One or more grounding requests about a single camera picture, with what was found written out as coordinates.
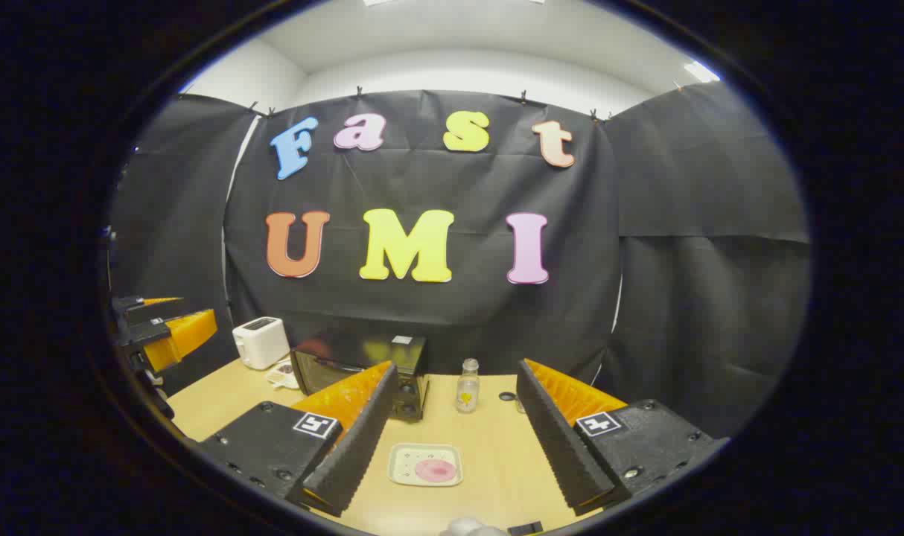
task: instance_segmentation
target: white wall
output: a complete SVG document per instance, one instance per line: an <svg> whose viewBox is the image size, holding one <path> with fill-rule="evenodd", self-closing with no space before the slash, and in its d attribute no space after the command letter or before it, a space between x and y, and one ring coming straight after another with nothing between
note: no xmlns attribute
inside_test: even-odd
<svg viewBox="0 0 904 536"><path fill-rule="evenodd" d="M210 65L185 85L188 94L207 95L241 106L257 101L258 112L295 104L302 68L260 39L247 41Z"/></svg>
<svg viewBox="0 0 904 536"><path fill-rule="evenodd" d="M619 113L653 95L601 72L559 61L504 51L430 50L401 52L351 62L306 77L295 105L363 92L454 89L521 96L589 113Z"/></svg>

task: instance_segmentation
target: orange soft pad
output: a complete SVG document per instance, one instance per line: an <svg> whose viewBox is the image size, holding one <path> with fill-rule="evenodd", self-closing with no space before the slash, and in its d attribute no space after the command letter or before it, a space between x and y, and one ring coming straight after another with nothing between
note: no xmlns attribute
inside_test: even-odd
<svg viewBox="0 0 904 536"><path fill-rule="evenodd" d="M383 362L377 366L353 374L343 380L339 380L332 386L322 391L316 391L305 399L295 403L292 407L299 411L309 411L324 417L336 418L343 426L343 433L337 438L340 442L346 437L346 432L353 427L367 401L373 396L383 374L389 369L392 362Z"/></svg>
<svg viewBox="0 0 904 536"><path fill-rule="evenodd" d="M584 381L575 380L568 374L562 374L533 360L525 361L535 373L538 382L551 396L551 400L558 407L558 411L561 411L561 416L568 422L569 427L574 427L578 418L601 411L614 411L628 405L602 390L589 386Z"/></svg>

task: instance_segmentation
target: pink letter i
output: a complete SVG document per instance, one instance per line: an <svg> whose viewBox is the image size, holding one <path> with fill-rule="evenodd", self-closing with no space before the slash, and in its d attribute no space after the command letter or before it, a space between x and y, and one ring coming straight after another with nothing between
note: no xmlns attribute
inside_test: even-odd
<svg viewBox="0 0 904 536"><path fill-rule="evenodd" d="M541 214L516 213L506 218L515 233L515 262L509 271L511 284L543 284L548 272L541 268L541 227L548 219Z"/></svg>

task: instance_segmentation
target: glass bottle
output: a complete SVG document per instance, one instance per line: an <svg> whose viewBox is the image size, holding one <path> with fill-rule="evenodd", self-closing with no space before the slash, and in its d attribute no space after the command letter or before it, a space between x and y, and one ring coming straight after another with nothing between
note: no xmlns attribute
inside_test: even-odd
<svg viewBox="0 0 904 536"><path fill-rule="evenodd" d="M456 386L455 407L459 413L472 413L479 404L479 362L467 359L462 362L462 376Z"/></svg>

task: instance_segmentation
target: foam letter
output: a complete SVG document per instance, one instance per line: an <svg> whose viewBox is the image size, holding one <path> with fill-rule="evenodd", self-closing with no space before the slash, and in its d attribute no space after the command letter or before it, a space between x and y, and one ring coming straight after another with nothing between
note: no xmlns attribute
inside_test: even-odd
<svg viewBox="0 0 904 536"><path fill-rule="evenodd" d="M541 227L548 219L541 214L517 213L506 218L515 233L515 262L509 271L511 284L543 284L548 272L541 268Z"/></svg>
<svg viewBox="0 0 904 536"><path fill-rule="evenodd" d="M319 265L319 249L322 247L323 224L330 220L325 211L309 211L303 214L306 225L306 245L299 261L290 258L286 251L290 226L296 221L294 214L279 211L267 217L267 264L270 269L285 278L305 278Z"/></svg>
<svg viewBox="0 0 904 536"><path fill-rule="evenodd" d="M545 121L531 127L531 132L541 137L541 156L552 166L570 168L574 164L574 156L565 155L563 141L571 141L571 133L562 131L557 121Z"/></svg>
<svg viewBox="0 0 904 536"><path fill-rule="evenodd" d="M374 150L383 145L383 129L386 119L377 113L360 113L346 119L348 129L343 129L333 138L333 145L340 149Z"/></svg>
<svg viewBox="0 0 904 536"><path fill-rule="evenodd" d="M383 254L389 258L395 277L404 278L418 255L418 263L412 271L416 281L444 284L452 279L452 272L445 265L445 238L455 216L449 211L424 211L405 234L395 212L389 209L367 211L363 220L369 224L369 249L366 265L360 268L363 279L385 279L389 269L383 264Z"/></svg>
<svg viewBox="0 0 904 536"><path fill-rule="evenodd" d="M445 119L445 128L449 132L442 136L442 141L449 150L470 150L478 153L488 145L488 116L482 112L455 112Z"/></svg>
<svg viewBox="0 0 904 536"><path fill-rule="evenodd" d="M316 121L316 118L306 118L271 140L270 145L276 147L276 157L279 159L277 179L286 179L306 165L306 156L300 155L299 152L302 150L306 153L313 146L313 139L309 132L300 131L312 131L317 125L319 121Z"/></svg>

